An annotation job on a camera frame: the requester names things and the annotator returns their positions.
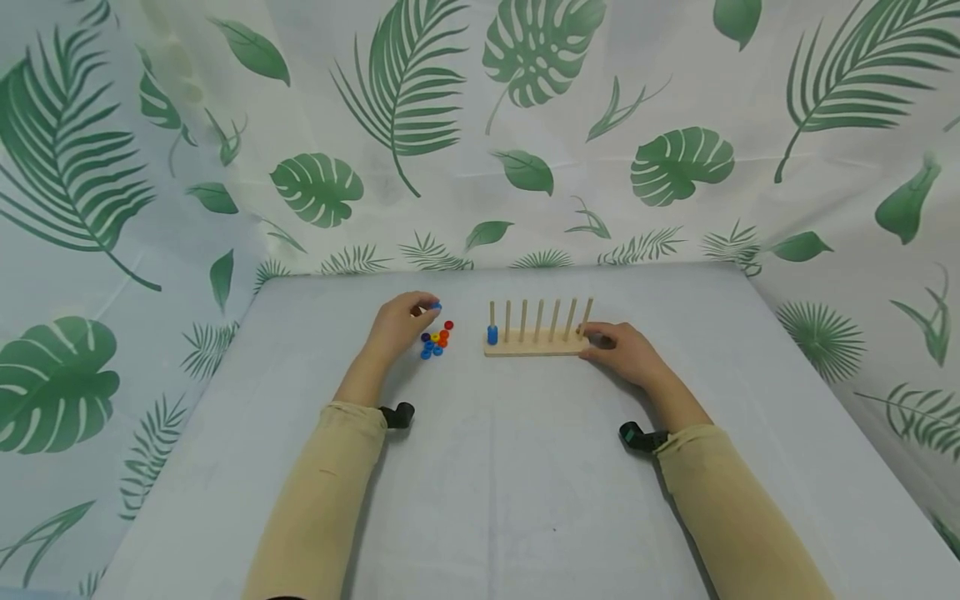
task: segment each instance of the beige sleeve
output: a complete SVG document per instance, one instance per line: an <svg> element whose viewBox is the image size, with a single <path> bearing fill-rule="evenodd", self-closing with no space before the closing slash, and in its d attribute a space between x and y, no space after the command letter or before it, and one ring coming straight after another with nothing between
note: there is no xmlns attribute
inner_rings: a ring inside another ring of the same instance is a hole
<svg viewBox="0 0 960 600"><path fill-rule="evenodd" d="M723 600L833 598L790 523L713 425L657 450L666 488Z"/></svg>
<svg viewBox="0 0 960 600"><path fill-rule="evenodd" d="M386 430L377 409L342 402L323 409L260 538L243 600L340 600L353 531Z"/></svg>

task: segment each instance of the backdrop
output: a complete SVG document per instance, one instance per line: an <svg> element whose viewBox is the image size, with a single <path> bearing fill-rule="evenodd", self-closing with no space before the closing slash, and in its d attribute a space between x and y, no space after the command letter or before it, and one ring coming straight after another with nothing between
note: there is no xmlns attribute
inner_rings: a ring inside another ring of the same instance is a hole
<svg viewBox="0 0 960 600"><path fill-rule="evenodd" d="M179 431L270 277L652 261L739 265L960 553L960 0L15 4L0 584L108 563L125 448L162 466L145 431ZM24 344L94 322L128 353L119 384L112 352L77 359L79 405L142 404L64 430L76 384Z"/></svg>

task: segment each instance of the monstera leaf print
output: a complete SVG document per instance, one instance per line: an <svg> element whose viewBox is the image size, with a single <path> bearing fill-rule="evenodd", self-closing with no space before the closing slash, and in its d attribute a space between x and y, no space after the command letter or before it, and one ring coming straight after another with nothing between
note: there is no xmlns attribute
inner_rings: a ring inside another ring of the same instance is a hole
<svg viewBox="0 0 960 600"><path fill-rule="evenodd" d="M446 99L459 94L467 79L435 62L466 52L453 38L467 28L453 29L449 21L467 7L463 0L396 0L373 34L366 79L356 38L357 83L350 84L339 62L337 75L330 72L353 117L390 150L397 173L417 198L420 192L407 179L399 158L430 154L460 141L450 115L460 107Z"/></svg>
<svg viewBox="0 0 960 600"><path fill-rule="evenodd" d="M948 71L944 59L960 58L960 39L939 27L960 18L960 0L876 0L853 21L862 4L853 6L817 60L819 26L805 51L805 35L797 44L786 84L787 110L797 130L775 183L783 181L783 168L803 133L893 129L910 114L907 92L934 89L915 74Z"/></svg>
<svg viewBox="0 0 960 600"><path fill-rule="evenodd" d="M733 146L717 132L688 127L636 149L630 168L634 195L648 206L670 206L697 191L694 181L719 183L733 172Z"/></svg>
<svg viewBox="0 0 960 600"><path fill-rule="evenodd" d="M348 164L319 152L287 158L270 179L303 221L335 228L353 214L349 202L363 198L363 182Z"/></svg>
<svg viewBox="0 0 960 600"><path fill-rule="evenodd" d="M91 75L108 63L83 29L53 47L40 42L0 80L0 141L19 177L0 165L16 192L0 193L0 216L37 238L77 252L103 252L131 279L160 286L114 255L123 226L153 201L153 187L137 174L133 134L111 130L120 105L100 101L112 84Z"/></svg>
<svg viewBox="0 0 960 600"><path fill-rule="evenodd" d="M487 135L504 96L529 108L570 89L606 12L604 0L500 0L487 29L483 65L492 80L507 86L487 121Z"/></svg>
<svg viewBox="0 0 960 600"><path fill-rule="evenodd" d="M116 350L105 325L81 317L31 327L0 349L0 452L63 452L100 433L120 386L101 369Z"/></svg>

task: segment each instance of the hand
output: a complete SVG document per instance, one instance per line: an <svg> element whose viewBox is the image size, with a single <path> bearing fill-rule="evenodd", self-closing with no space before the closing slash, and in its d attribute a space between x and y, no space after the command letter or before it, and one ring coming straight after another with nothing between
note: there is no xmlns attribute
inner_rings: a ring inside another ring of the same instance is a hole
<svg viewBox="0 0 960 600"><path fill-rule="evenodd" d="M407 292L388 301L376 313L361 354L383 361L386 367L393 365L440 316L439 310L430 309L439 301L427 292Z"/></svg>
<svg viewBox="0 0 960 600"><path fill-rule="evenodd" d="M692 425L713 424L697 398L632 325L587 323L584 327L585 335L597 333L607 338L612 348L590 346L580 352L580 358L610 367L646 390L667 431L677 433Z"/></svg>
<svg viewBox="0 0 960 600"><path fill-rule="evenodd" d="M607 346L612 344L612 348L590 346L580 352L580 358L609 367L649 392L661 387L665 380L676 378L653 345L629 323L587 323L584 335L598 333L610 341Z"/></svg>

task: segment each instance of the fingers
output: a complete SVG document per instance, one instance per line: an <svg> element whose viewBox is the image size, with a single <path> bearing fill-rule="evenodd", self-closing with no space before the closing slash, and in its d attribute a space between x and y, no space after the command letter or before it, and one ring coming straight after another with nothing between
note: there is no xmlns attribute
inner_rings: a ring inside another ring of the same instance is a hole
<svg viewBox="0 0 960 600"><path fill-rule="evenodd" d="M426 310L419 317L414 317L414 321L417 322L417 327L420 331L425 330L427 327L432 325L434 321L437 320L437 317L440 316L440 310L433 308Z"/></svg>
<svg viewBox="0 0 960 600"><path fill-rule="evenodd" d="M413 308L414 306L429 308L440 301L440 299L433 294L421 291L400 294L395 298L395 300L406 304L408 308Z"/></svg>
<svg viewBox="0 0 960 600"><path fill-rule="evenodd" d="M610 338L614 342L616 342L620 337L618 325L599 321L593 321L584 325L584 335L591 336L597 333L604 337Z"/></svg>
<svg viewBox="0 0 960 600"><path fill-rule="evenodd" d="M584 360L589 360L591 363L600 363L601 365L606 365L608 364L610 351L600 349L596 346L589 346L580 350L579 356Z"/></svg>

